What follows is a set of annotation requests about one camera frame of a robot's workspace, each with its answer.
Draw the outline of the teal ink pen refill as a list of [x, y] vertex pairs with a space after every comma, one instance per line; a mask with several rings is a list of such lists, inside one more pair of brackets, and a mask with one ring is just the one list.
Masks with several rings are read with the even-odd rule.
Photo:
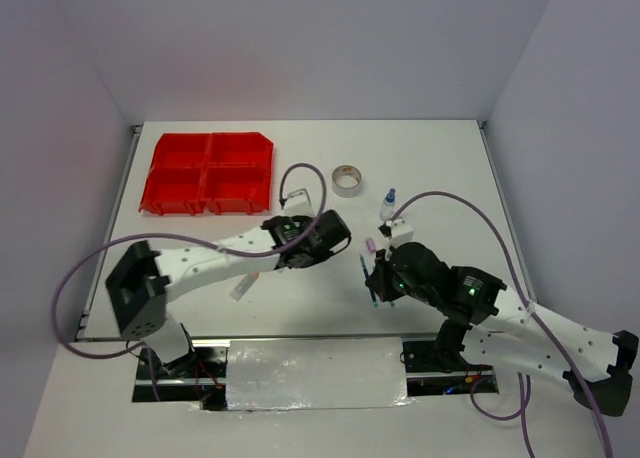
[[368, 280], [371, 277], [371, 273], [373, 272], [374, 262], [371, 256], [364, 252], [359, 253], [359, 260], [360, 260], [360, 265], [364, 274], [365, 287], [369, 293], [373, 307], [378, 308], [380, 304], [379, 299], [377, 298], [376, 293], [371, 289], [371, 287], [368, 284]]

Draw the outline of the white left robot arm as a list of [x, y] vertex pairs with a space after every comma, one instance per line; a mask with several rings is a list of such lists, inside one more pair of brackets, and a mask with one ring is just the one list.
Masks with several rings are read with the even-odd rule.
[[184, 326], [167, 310], [177, 298], [199, 288], [248, 274], [305, 269], [346, 249], [351, 231], [334, 210], [311, 217], [276, 216], [204, 246], [154, 250], [146, 240], [133, 243], [105, 280], [120, 337], [142, 341], [167, 374], [189, 374], [199, 360]]

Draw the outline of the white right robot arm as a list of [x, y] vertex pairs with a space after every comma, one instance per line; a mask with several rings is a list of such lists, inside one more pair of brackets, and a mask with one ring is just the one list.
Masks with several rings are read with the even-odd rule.
[[631, 332], [598, 331], [524, 303], [501, 279], [448, 266], [417, 242], [378, 251], [366, 285], [383, 302], [410, 297], [444, 316], [431, 348], [407, 350], [409, 361], [443, 372], [510, 368], [556, 383], [610, 417], [630, 401], [639, 345]]

